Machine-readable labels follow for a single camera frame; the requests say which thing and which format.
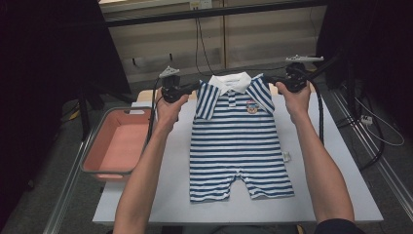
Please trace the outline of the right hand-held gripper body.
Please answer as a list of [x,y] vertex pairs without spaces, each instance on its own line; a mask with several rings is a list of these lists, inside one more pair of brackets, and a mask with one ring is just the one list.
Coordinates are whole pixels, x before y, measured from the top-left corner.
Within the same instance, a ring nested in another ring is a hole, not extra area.
[[310,73],[306,71],[305,62],[324,61],[324,57],[308,57],[295,55],[285,59],[288,66],[285,68],[287,89],[292,93],[298,93],[312,81]]

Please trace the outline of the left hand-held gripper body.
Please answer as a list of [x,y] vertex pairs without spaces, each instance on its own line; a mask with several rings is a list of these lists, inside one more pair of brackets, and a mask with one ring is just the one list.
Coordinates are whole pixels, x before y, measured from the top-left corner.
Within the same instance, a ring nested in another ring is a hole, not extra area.
[[179,100],[177,89],[180,83],[179,69],[168,66],[160,75],[162,80],[162,95],[166,102],[174,103]]

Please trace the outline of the blue white striped baby romper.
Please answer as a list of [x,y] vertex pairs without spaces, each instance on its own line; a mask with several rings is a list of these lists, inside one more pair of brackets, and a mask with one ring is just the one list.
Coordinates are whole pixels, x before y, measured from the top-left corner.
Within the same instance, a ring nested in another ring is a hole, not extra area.
[[189,150],[192,203],[227,200],[244,183],[252,199],[294,194],[264,76],[242,72],[200,83]]

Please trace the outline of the pink basket with grey rim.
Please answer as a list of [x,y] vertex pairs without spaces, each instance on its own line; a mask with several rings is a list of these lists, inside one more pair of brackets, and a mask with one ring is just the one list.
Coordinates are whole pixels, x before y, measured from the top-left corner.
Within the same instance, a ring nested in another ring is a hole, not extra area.
[[115,107],[90,135],[81,170],[100,181],[125,181],[148,141],[150,107]]

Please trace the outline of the person's right hand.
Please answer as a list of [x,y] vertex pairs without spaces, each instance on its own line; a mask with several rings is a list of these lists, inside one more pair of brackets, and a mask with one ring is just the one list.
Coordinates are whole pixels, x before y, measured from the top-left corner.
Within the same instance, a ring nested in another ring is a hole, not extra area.
[[309,82],[307,82],[306,86],[298,93],[290,92],[282,82],[277,82],[276,87],[284,96],[286,109],[294,124],[302,122],[305,118],[309,118],[308,109],[311,95]]

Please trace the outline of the person's left hand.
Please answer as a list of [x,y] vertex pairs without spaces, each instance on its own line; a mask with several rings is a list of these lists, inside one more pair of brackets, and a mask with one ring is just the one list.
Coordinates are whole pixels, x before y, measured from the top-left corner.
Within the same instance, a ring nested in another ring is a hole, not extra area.
[[166,133],[170,133],[172,131],[174,123],[178,121],[178,115],[181,107],[188,101],[188,98],[188,95],[184,95],[176,102],[169,103],[164,100],[161,90],[157,91],[157,131]]

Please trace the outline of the light wooden table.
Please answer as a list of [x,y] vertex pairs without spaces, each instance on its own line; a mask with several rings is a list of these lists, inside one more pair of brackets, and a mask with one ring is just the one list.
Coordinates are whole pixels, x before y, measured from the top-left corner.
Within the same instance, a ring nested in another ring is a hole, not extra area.
[[[273,96],[276,96],[276,95],[278,95],[278,94],[280,93],[279,90],[278,90],[278,88],[277,88],[275,85],[270,84],[269,87],[270,87],[271,94],[272,94]],[[152,100],[152,94],[153,94],[153,91],[152,91],[152,90],[141,91],[141,92],[137,95],[136,100],[137,100],[137,101],[151,101],[151,100]],[[196,97],[197,97],[197,96],[196,96],[196,92],[193,92],[193,93],[189,96],[189,99],[195,99]]]

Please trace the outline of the black metal stand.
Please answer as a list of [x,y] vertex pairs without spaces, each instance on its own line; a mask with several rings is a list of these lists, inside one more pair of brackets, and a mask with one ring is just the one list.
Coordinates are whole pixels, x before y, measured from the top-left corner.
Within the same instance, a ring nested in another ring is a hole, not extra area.
[[333,71],[333,75],[328,75],[326,78],[327,87],[330,89],[337,89],[341,85],[346,87],[347,108],[350,115],[355,117],[356,101],[355,101],[355,74],[354,65],[349,59],[348,52],[339,50],[332,58],[328,59],[324,64],[318,67],[309,75],[309,80],[313,81],[325,72]]

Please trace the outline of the black horizontal metal bar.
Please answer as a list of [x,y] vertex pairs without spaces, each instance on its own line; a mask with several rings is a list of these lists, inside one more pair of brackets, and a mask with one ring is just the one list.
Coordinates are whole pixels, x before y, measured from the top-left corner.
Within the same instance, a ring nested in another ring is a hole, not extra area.
[[106,27],[118,27],[135,24],[146,24],[173,20],[190,20],[210,17],[231,16],[239,14],[251,14],[269,11],[280,11],[300,8],[310,8],[326,6],[329,0],[283,0],[275,3],[242,5],[235,7],[222,7],[206,10],[190,10],[177,13],[165,13],[151,16],[125,17],[107,19],[104,23]]

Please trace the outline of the narrow black curtain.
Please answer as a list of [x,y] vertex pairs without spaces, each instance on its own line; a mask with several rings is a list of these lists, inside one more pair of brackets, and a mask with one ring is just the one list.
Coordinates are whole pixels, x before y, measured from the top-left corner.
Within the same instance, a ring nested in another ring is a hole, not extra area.
[[329,0],[317,54],[340,58],[329,88],[353,74],[413,137],[413,0]]

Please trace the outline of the white table cover sheet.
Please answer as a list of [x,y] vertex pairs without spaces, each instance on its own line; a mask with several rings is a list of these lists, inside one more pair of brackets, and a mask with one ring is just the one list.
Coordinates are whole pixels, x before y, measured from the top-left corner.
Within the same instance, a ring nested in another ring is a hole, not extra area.
[[[179,121],[169,135],[149,222],[166,225],[313,222],[315,216],[297,134],[286,111],[284,97],[274,95],[273,102],[281,148],[291,156],[286,170],[295,192],[293,197],[252,200],[244,183],[237,180],[232,183],[229,199],[192,203],[189,199],[189,146],[196,102],[190,99],[182,106]],[[382,214],[329,110],[323,111],[324,145],[346,181],[356,221],[381,221]]]

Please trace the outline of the wide black curtain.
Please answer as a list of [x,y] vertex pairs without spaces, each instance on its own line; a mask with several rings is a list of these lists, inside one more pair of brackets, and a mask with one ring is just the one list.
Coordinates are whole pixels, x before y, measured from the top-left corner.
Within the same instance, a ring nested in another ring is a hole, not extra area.
[[78,96],[130,90],[99,0],[0,0],[0,229]]

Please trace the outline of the person's dark shirt sleeve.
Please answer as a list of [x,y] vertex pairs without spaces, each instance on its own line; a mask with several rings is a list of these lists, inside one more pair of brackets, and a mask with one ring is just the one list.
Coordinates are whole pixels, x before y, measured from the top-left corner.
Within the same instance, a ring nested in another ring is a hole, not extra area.
[[365,234],[365,232],[349,220],[332,218],[319,223],[314,234]]

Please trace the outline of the white wall socket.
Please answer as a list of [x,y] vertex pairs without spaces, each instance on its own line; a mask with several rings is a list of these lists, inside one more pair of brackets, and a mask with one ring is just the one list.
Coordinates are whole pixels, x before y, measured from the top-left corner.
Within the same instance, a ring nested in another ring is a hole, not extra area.
[[211,9],[212,0],[190,0],[189,6],[191,10]]

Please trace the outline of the aluminium floor rail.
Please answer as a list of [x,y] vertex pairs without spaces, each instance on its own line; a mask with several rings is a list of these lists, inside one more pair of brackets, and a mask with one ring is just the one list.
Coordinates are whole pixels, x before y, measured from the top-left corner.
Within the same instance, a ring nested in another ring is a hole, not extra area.
[[332,96],[343,112],[345,120],[350,124],[357,139],[361,142],[370,157],[367,163],[359,166],[360,170],[366,172],[368,169],[376,167],[409,218],[413,220],[413,193],[409,191],[396,174],[394,168],[387,161],[384,155],[384,149],[387,144],[382,141],[380,137],[378,138],[380,141],[379,144],[374,142],[375,136],[371,135],[368,126],[362,124],[359,119],[350,115],[350,111],[347,108],[347,101],[340,92],[333,91]]
[[84,153],[89,144],[91,135],[83,135],[81,144],[77,151],[74,163],[69,171],[64,186],[58,196],[53,211],[48,219],[43,234],[58,234],[67,212],[71,197],[73,195],[79,174],[81,172],[81,163],[84,158]]

